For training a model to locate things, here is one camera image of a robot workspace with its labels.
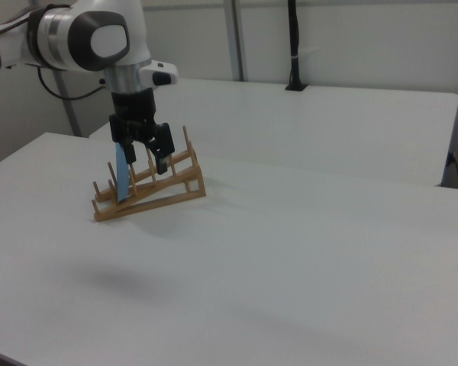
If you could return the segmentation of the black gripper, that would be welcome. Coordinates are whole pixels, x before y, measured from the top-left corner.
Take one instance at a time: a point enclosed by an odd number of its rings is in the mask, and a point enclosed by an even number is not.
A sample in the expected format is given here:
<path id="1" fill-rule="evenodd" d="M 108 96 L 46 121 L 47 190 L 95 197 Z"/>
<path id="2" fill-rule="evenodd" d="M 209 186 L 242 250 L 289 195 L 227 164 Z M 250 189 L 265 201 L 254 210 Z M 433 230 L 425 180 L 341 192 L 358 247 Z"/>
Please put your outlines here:
<path id="1" fill-rule="evenodd" d="M 121 94 L 111 93 L 114 113 L 109 116 L 111 136 L 122 149 L 128 165 L 135 162 L 135 149 L 130 141 L 148 143 L 156 161 L 159 175 L 167 172 L 169 156 L 175 152 L 171 129 L 168 124 L 155 124 L 156 104 L 152 88 Z"/>

